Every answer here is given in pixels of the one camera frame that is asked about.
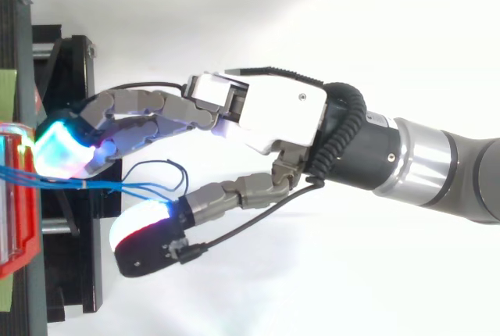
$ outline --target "black cylindrical joint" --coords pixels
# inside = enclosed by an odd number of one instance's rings
[[[310,158],[327,141],[346,114],[342,102],[329,101],[325,117],[312,147]],[[400,154],[400,137],[382,115],[368,112],[361,130],[344,150],[327,175],[327,180],[373,190],[395,170]]]

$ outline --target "gray arm segment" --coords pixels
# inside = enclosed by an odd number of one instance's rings
[[[115,120],[115,115],[134,115]],[[103,130],[94,158],[76,177],[89,178],[124,157],[162,138],[195,127],[211,129],[218,115],[199,109],[194,102],[160,91],[103,91],[81,111],[80,117]]]
[[[186,195],[186,200],[195,217],[195,224],[199,225],[217,219],[236,207],[267,207],[285,198],[289,191],[288,180],[274,184],[270,174],[254,173],[236,181],[208,184]]]

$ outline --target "red object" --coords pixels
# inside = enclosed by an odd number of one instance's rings
[[[23,131],[22,135],[5,132],[20,132],[20,129]],[[5,161],[2,161],[6,166],[35,173],[33,151],[23,141],[26,137],[33,137],[30,128],[19,124],[0,123],[0,139],[3,140],[0,155],[5,156]],[[41,251],[38,190],[9,182],[3,184],[5,186],[2,190],[5,192],[0,198],[4,198],[5,202],[0,206],[6,207],[3,212],[7,215],[9,260],[0,264],[0,279],[26,266]]]

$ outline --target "black connector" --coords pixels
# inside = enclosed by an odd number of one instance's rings
[[[191,246],[186,246],[181,250],[177,251],[177,257],[180,264],[188,263],[195,260],[205,254],[209,250],[207,244],[195,244]]]

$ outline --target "black cable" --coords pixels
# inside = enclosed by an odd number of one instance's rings
[[[301,195],[309,193],[312,190],[322,188],[323,186],[324,186],[324,182],[317,181],[315,184],[312,184],[312,185],[309,185],[303,189],[297,190],[295,193],[289,195],[285,199],[282,199],[281,201],[276,203],[274,206],[269,207],[263,213],[260,213],[259,215],[257,215],[253,219],[250,219],[246,223],[242,224],[241,226],[234,228],[231,232],[228,232],[228,233],[220,236],[219,238],[216,238],[215,240],[213,240],[211,242],[207,242],[206,244],[203,244],[204,248],[206,248],[206,249],[213,248],[214,246],[220,244],[221,242],[224,242],[224,241],[234,237],[235,235],[240,234],[242,231],[249,229],[252,225],[254,225],[254,224],[258,223],[260,220],[268,217],[271,213],[274,213],[275,211],[277,211],[278,209],[280,209],[281,207],[283,207],[287,203],[293,201],[294,199],[300,197]]]
[[[344,101],[348,111],[327,142],[313,156],[309,170],[313,177],[308,177],[306,179],[308,182],[314,181],[315,178],[321,180],[326,178],[335,162],[344,153],[345,148],[361,130],[363,121],[366,121],[365,100],[357,88],[343,83],[325,84],[323,88],[327,92],[328,98]]]
[[[186,171],[186,169],[180,165],[179,163],[176,163],[170,159],[167,160],[167,162],[171,165],[171,166],[175,166],[178,170],[184,172],[184,180],[185,180],[185,186],[184,186],[184,195],[186,195],[188,193],[188,190],[189,190],[189,174],[188,172]]]
[[[185,248],[182,248],[181,250],[179,250],[177,252],[177,256],[178,256],[180,264],[185,264],[185,263],[188,263],[192,260],[199,258],[204,253],[206,253],[209,250],[209,248],[213,248],[214,246],[217,246],[218,244],[229,240],[230,238],[236,236],[237,234],[240,234],[242,231],[249,229],[252,225],[254,225],[254,224],[258,223],[260,220],[268,217],[271,213],[274,213],[275,211],[277,211],[278,209],[280,209],[281,207],[283,207],[287,203],[293,201],[297,197],[300,197],[301,195],[304,195],[305,193],[308,193],[312,190],[322,188],[325,185],[324,181],[316,179],[315,177],[310,177],[309,182],[311,182],[312,184],[309,185],[308,187],[300,189],[300,190],[296,191],[294,194],[289,195],[285,199],[282,199],[274,206],[269,207],[263,213],[260,213],[259,215],[257,215],[253,219],[250,219],[246,223],[239,226],[238,228],[234,228],[232,231],[230,231],[226,234],[223,234],[219,238],[216,238],[215,240],[212,240],[211,242],[206,242],[206,243],[202,242],[201,244],[189,245],[189,246],[186,246]]]
[[[176,88],[182,92],[182,86],[179,84],[175,84],[172,82],[135,82],[132,84],[121,84],[120,86],[115,86],[114,88],[110,88],[109,90],[125,90],[128,88],[150,88],[150,87],[167,87],[167,88]]]

